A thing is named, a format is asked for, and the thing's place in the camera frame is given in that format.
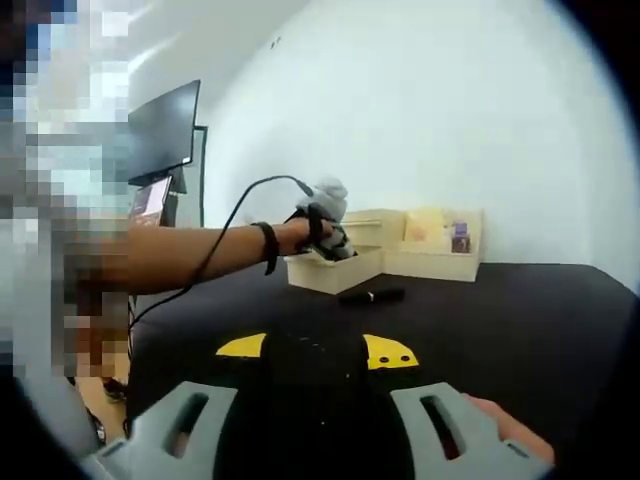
white wall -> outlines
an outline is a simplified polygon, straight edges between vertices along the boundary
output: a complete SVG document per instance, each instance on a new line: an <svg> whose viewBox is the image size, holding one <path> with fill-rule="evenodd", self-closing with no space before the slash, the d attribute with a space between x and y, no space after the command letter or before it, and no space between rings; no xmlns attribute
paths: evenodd
<svg viewBox="0 0 640 480"><path fill-rule="evenodd" d="M617 232L639 258L630 130L604 66L550 5L313 2L211 116L205 223L256 178L335 174L351 208L484 208L486 261L595 263L630 286L640 264L625 270L615 247ZM618 185L617 207L600 207ZM262 187L240 218L283 219L298 196Z"/></svg>
<svg viewBox="0 0 640 480"><path fill-rule="evenodd" d="M130 0L131 109L202 79L198 121L271 32L309 0Z"/></svg>

black tabletop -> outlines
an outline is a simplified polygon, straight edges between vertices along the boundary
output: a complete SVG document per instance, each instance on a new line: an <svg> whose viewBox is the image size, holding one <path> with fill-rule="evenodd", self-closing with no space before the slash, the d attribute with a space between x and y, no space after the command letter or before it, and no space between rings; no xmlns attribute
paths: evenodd
<svg viewBox="0 0 640 480"><path fill-rule="evenodd" d="M354 385L377 382L384 396L396 386L446 381L500 403L561 455L611 372L635 299L608 275L579 265L483 264L475 283L381 275L354 290L390 287L404 288L404 301L343 308L334 296L289 286L283 265L270 277L257 266L195 287L136 327L128 416L184 380L236 386L251 393L232 422L244 438L237 434L230 445L274 456L285 442L287 455L314 449L305 461L343 455L355 465L361 458L347 447L391 427L367 424L382 407L363 407L370 391ZM138 309L158 298L140 298ZM262 332L268 358L259 366L215 359L229 340ZM420 367L409 379L370 379L362 368L365 333L403 343ZM305 422L322 428L301 429ZM368 445L367 458L373 444L384 457L388 444L380 441ZM397 446L389 458L402 454L401 440Z"/></svg>

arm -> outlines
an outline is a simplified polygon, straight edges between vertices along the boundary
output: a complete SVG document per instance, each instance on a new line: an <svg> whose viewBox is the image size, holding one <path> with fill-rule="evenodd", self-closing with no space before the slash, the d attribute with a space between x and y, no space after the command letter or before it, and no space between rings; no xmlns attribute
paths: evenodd
<svg viewBox="0 0 640 480"><path fill-rule="evenodd" d="M331 226L325 224L325 234ZM295 246L309 235L306 220L274 225L281 255L295 253ZM136 227L115 243L103 246L101 281L111 290L146 295L183 288L202 263L221 230ZM265 239L258 227L230 228L211 257L203 281L221 277L259 263Z"/></svg>

gray plastic part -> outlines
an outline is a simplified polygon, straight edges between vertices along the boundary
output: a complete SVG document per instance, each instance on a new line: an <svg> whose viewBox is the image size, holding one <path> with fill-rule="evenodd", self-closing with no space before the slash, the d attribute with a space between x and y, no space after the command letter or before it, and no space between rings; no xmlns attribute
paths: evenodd
<svg viewBox="0 0 640 480"><path fill-rule="evenodd" d="M87 457L82 467L98 479L211 480L218 442L237 390L184 382L138 417L132 438L116 440ZM207 398L181 458L166 445L196 398Z"/></svg>
<svg viewBox="0 0 640 480"><path fill-rule="evenodd" d="M394 390L391 397L411 445L416 480L491 478L535 479L550 466L522 445L498 437L498 426L446 383ZM431 397L451 431L460 456L448 460L438 433L422 404Z"/></svg>

black wrist strap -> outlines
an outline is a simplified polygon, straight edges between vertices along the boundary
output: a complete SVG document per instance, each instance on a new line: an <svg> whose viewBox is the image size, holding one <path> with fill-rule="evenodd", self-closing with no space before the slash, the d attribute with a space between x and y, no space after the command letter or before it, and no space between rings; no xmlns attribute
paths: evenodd
<svg viewBox="0 0 640 480"><path fill-rule="evenodd" d="M280 255L280 244L276 238L276 233L273 231L273 227L265 222L256 222L251 225L259 227L264 234L264 248L262 250L262 261L267 262L267 271L265 275L271 275L276 269L276 263L278 262L278 256Z"/></svg>

